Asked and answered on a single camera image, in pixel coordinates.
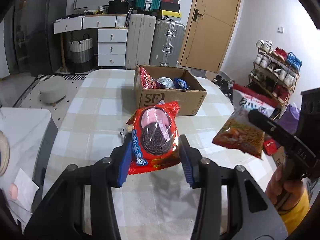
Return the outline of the right hand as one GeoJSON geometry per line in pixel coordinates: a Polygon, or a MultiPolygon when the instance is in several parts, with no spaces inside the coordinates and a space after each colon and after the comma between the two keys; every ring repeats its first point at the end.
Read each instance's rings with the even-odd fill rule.
{"type": "Polygon", "coordinates": [[[281,206],[283,210],[290,210],[295,207],[300,201],[305,187],[301,180],[288,180],[282,182],[283,176],[283,164],[279,165],[275,172],[273,173],[271,180],[269,181],[265,194],[268,196],[273,205],[276,205],[278,202],[278,197],[282,194],[283,191],[288,192],[289,198],[281,206]]]}

